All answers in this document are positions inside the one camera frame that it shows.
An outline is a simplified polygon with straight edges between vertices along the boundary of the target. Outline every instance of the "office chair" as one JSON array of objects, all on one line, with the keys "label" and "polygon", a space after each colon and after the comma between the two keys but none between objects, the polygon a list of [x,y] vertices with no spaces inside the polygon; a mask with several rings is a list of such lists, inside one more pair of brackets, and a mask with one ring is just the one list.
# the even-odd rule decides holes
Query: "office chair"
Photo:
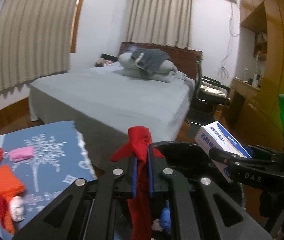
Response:
[{"label": "office chair", "polygon": [[191,125],[201,126],[214,122],[214,112],[218,104],[224,105],[230,92],[230,88],[219,81],[202,76],[202,60],[197,61],[197,75],[195,90],[189,112],[185,121]]}]

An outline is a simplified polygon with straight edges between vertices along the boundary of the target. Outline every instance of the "pink pouch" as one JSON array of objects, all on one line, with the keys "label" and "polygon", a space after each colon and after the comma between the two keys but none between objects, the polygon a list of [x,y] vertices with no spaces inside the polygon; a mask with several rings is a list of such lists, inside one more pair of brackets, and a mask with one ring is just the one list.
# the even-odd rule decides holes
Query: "pink pouch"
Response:
[{"label": "pink pouch", "polygon": [[12,150],[8,154],[12,161],[20,162],[20,161],[32,158],[33,153],[34,153],[33,146],[29,146],[29,147],[22,147],[22,148]]}]

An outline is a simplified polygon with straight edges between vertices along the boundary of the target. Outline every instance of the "pillow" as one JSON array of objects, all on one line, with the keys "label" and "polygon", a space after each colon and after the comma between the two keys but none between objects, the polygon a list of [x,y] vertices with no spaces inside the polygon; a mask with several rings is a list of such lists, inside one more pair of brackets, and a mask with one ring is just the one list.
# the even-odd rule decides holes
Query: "pillow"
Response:
[{"label": "pillow", "polygon": [[111,63],[111,64],[110,64],[110,65],[108,65],[108,66],[122,67],[121,63],[120,63],[120,62],[118,62],[118,61],[113,62],[113,63]]},{"label": "pillow", "polygon": [[131,58],[131,55],[132,53],[121,54],[118,60],[124,68],[131,68],[131,69],[139,70],[139,68],[135,66],[134,64],[135,61],[133,58]]},{"label": "pillow", "polygon": [[[135,61],[133,58],[131,58],[132,53],[124,53],[119,56],[119,62],[121,65],[125,68],[135,69],[139,70],[140,68],[135,65]],[[156,71],[159,74],[167,74],[170,71],[176,72],[178,69],[173,64],[173,62],[169,60],[165,60],[159,67],[159,69]]]},{"label": "pillow", "polygon": [[122,76],[128,76],[133,78],[139,78],[139,79],[146,79],[146,80],[157,80],[165,83],[171,83],[173,79],[175,78],[175,72],[170,71],[167,74],[159,74],[159,73],[153,73],[152,75],[149,75],[148,73],[143,72],[144,70],[136,70],[131,68],[123,68],[119,71],[117,71],[118,74]]}]

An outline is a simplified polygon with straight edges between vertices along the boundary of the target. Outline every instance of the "orange cloth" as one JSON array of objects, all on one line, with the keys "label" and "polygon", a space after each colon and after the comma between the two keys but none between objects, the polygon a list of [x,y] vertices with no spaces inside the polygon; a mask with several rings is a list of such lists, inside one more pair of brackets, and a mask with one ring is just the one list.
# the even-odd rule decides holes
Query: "orange cloth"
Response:
[{"label": "orange cloth", "polygon": [[[0,167],[0,196],[4,197],[6,202],[9,204],[10,200],[23,192],[25,187],[23,183],[14,176],[8,165]],[[9,209],[5,213],[4,218],[4,229],[10,234],[14,234],[14,225],[10,215]]]}]

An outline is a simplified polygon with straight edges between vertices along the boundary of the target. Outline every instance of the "white box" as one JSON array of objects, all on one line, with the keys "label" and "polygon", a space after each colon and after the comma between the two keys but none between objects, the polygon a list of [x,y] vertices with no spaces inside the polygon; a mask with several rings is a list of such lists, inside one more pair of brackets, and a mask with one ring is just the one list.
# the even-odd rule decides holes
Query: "white box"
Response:
[{"label": "white box", "polygon": [[[230,153],[235,153],[240,157],[252,158],[242,145],[224,128],[219,122],[213,122],[200,127],[194,138],[207,155],[211,148],[218,148]],[[212,160],[228,182],[232,180],[228,177],[227,165]]]}]

